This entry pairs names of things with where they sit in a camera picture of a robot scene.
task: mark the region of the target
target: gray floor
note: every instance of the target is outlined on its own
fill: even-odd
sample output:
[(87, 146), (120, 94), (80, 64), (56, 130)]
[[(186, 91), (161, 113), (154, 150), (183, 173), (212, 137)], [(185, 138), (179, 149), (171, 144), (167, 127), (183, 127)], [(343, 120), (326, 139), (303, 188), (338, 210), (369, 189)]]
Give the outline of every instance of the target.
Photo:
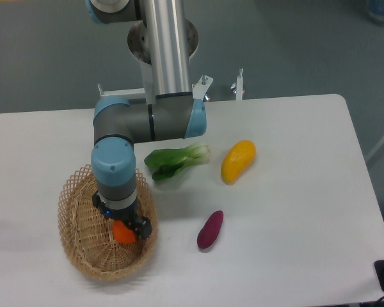
[[(338, 93), (364, 154), (383, 135), (384, 28), (364, 0), (184, 2), (200, 35), (191, 73), (215, 78), (213, 100), (232, 98), (243, 67), (246, 98)], [(141, 87), (131, 23), (93, 24), (83, 3), (0, 3), (0, 113), (94, 107), (97, 83)], [(384, 157), (370, 174), (384, 216)]]

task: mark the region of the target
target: white table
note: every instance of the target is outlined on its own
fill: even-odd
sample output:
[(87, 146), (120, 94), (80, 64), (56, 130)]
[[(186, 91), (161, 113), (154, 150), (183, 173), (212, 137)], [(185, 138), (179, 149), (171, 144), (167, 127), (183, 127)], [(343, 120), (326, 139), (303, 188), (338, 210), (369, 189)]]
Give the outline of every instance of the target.
[[(384, 224), (344, 99), (207, 103), (205, 136), (136, 145), (159, 212), (154, 257), (134, 276), (89, 280), (64, 255), (58, 196), (90, 161), (93, 110), (0, 114), (0, 306), (317, 306), (383, 295), (373, 262)], [(221, 161), (240, 139), (258, 149), (235, 185)], [(155, 148), (208, 142), (210, 164), (154, 185)], [(196, 236), (223, 210), (216, 245)]]

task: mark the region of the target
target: metal cylinder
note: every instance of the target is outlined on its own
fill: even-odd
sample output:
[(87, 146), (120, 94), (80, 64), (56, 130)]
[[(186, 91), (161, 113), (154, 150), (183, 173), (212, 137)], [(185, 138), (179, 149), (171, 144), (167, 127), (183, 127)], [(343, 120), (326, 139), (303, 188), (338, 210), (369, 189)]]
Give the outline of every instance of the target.
[(145, 1), (156, 95), (192, 91), (182, 0)]

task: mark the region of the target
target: robotic arm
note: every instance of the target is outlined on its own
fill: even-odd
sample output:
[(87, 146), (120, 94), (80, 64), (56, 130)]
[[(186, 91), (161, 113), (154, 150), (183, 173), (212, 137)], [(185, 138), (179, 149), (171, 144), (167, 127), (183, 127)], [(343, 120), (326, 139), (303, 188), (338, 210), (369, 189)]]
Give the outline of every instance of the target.
[(138, 58), (152, 66), (154, 101), (133, 106), (119, 96), (98, 101), (91, 165), (98, 187), (93, 204), (106, 219), (121, 220), (147, 239), (150, 221), (137, 215), (134, 144), (201, 136), (206, 130), (205, 106), (194, 100), (189, 76), (195, 50), (188, 44), (188, 21), (182, 0), (86, 0), (86, 6), (100, 23), (142, 20), (139, 37), (129, 42), (139, 39)]

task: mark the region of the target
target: blue joint cap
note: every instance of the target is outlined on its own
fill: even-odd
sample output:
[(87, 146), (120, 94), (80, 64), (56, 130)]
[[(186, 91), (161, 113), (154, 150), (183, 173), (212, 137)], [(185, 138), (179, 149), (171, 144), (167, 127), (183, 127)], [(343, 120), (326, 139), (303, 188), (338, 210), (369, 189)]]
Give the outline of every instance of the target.
[(193, 102), (191, 118), (184, 139), (202, 136), (206, 132), (206, 111), (205, 104), (201, 99), (195, 99)]
[(116, 187), (128, 182), (135, 173), (134, 149), (128, 141), (114, 136), (100, 140), (91, 153), (95, 178), (104, 185)]
[(85, 0), (85, 6), (87, 7), (88, 13), (90, 14), (92, 21), (94, 21), (96, 24), (104, 24), (101, 20), (98, 19), (96, 14), (94, 14), (90, 0)]
[(384, 16), (384, 0), (368, 0), (367, 9), (375, 15)]
[(95, 105), (94, 120), (95, 120), (95, 117), (97, 117), (98, 113), (100, 113), (106, 107), (112, 106), (114, 104), (125, 104), (127, 106), (131, 105), (127, 99), (125, 99), (121, 96), (102, 97), (100, 100), (98, 100), (97, 104)]

